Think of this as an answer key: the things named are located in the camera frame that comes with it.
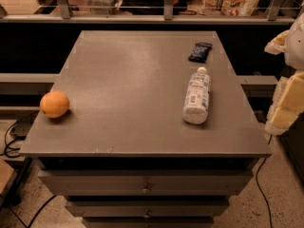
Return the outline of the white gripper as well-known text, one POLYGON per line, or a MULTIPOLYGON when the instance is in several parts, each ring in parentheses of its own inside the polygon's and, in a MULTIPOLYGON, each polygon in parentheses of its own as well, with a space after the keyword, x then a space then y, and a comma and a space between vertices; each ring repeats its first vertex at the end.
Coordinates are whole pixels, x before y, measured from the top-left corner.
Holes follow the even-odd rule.
POLYGON ((267 114, 265 130, 272 135, 281 135, 304 112, 304 13, 289 31, 279 33, 270 41, 264 51, 274 55, 284 52, 285 63, 297 69, 290 78, 279 79, 267 114))

